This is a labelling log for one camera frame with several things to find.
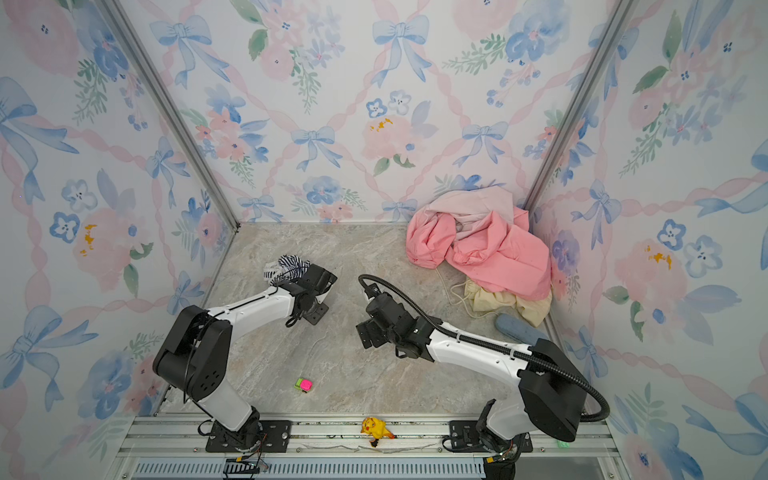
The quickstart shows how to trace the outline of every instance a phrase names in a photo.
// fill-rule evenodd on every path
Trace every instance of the light pink cloth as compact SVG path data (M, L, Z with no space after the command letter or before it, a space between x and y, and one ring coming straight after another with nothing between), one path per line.
M543 300L551 284L549 249L528 232L528 212L514 205L501 187L442 195L411 219L406 254L425 268L448 260L489 292Z

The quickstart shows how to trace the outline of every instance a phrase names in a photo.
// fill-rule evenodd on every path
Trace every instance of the small toy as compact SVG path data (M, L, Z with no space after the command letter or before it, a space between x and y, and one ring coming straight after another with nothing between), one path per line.
M293 386L295 389L301 390L304 393L309 393L312 389L312 382L307 379L301 379L299 378L296 381L296 385Z
M373 437L373 440L371 440L372 447L376 447L382 437L386 437L388 439L397 438L389 430L386 429L386 422L383 420L374 419L373 417L368 417L362 421L362 430L360 430L360 433L367 433Z

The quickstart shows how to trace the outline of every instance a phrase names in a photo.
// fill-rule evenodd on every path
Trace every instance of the pikachu figurine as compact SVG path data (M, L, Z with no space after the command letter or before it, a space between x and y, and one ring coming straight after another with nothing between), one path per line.
M373 437L371 440L371 446L376 447L379 444L379 439L386 437L388 439L396 439L389 430L386 429L386 422L373 417L368 417L362 421L362 430L360 433L367 433Z

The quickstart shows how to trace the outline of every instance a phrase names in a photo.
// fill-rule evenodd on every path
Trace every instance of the black and white striped fabric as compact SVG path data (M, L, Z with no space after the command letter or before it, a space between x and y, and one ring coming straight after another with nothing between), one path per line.
M283 255L276 262L264 265L264 279L274 285L281 280L300 278L309 268L308 260L301 260L298 255Z

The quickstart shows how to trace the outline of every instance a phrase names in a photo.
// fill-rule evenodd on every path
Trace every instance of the wallpaper panel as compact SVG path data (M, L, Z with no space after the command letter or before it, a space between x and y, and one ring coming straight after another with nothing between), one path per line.
M103 478L231 236L90 2L0 3L0 477Z
M123 2L246 221L525 200L612 0Z
M768 478L768 4L641 0L533 212L633 478Z

